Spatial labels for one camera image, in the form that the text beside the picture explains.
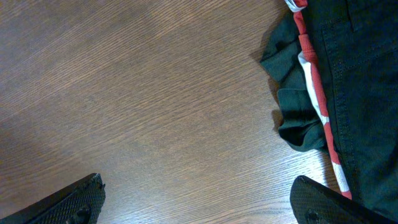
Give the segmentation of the black denim garment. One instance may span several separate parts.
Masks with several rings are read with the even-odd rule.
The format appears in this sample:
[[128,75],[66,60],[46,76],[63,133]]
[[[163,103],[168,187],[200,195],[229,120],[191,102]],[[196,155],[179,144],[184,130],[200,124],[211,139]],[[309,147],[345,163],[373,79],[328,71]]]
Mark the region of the black denim garment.
[[397,220],[397,1],[312,0],[302,14],[352,198]]

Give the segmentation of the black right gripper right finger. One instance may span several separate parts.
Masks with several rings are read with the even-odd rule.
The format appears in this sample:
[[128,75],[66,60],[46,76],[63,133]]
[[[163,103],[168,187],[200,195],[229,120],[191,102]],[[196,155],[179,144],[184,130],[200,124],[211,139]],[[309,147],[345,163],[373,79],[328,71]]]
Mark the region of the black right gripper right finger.
[[292,184],[290,204],[299,224],[395,224],[304,175]]

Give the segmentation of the red white striped garment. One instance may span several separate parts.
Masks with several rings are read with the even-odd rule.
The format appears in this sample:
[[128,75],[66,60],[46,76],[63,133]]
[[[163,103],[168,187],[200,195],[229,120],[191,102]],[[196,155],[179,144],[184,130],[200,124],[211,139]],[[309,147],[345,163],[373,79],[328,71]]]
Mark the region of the red white striped garment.
[[318,71],[318,57],[307,34],[307,26],[302,15],[302,10],[308,6],[308,3],[303,0],[285,0],[285,3],[293,12],[294,22],[298,29],[298,40],[302,49],[298,54],[298,61],[304,70],[305,84],[311,104],[320,118],[325,132],[326,145],[340,192],[342,196],[351,200],[352,194],[333,144],[330,119],[326,107],[326,96],[322,87],[320,72]]

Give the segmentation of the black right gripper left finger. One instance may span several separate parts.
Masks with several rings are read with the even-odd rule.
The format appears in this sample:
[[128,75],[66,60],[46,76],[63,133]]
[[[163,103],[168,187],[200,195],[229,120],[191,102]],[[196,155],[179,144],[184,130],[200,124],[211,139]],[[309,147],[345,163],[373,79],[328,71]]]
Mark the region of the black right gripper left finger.
[[106,198],[101,176],[92,173],[48,197],[1,219],[1,223],[96,223]]

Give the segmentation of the dark green garment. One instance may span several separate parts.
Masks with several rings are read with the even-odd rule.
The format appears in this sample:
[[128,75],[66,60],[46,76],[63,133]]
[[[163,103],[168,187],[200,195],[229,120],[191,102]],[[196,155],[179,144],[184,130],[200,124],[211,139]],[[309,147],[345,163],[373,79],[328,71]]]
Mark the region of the dark green garment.
[[299,63],[301,51],[299,30],[293,14],[288,12],[272,31],[259,61],[278,85],[276,98],[282,124],[277,131],[296,151],[328,152],[323,125],[310,100],[305,73]]

